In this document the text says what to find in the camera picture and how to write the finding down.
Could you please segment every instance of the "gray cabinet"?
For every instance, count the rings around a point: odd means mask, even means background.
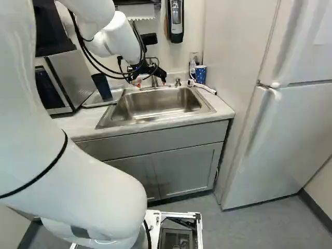
[[[213,188],[228,120],[76,143],[139,180],[154,201]]]
[[[161,198],[212,189],[223,143],[155,153]]]
[[[105,162],[139,180],[145,188],[148,201],[160,199],[158,183],[151,156],[138,156]]]

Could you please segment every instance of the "cabinet door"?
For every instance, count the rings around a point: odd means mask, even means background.
[[[130,157],[105,162],[139,180],[145,188],[148,201],[160,199],[151,156]]]
[[[212,189],[223,143],[153,154],[161,198]]]

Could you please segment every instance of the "paper towel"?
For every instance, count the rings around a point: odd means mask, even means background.
[[[154,4],[119,5],[118,10],[123,12],[128,20],[151,20],[155,16]]]

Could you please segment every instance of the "faucet handle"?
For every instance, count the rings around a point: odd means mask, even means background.
[[[177,79],[175,80],[175,86],[176,86],[176,87],[180,87],[180,86],[181,86],[181,79],[180,79],[180,78],[177,78]]]

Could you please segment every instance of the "blue cup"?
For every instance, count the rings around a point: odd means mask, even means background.
[[[94,74],[91,77],[102,99],[105,101],[111,99],[113,96],[109,89],[106,76],[103,74]]]
[[[195,67],[196,82],[205,85],[206,81],[206,66],[200,65]]]

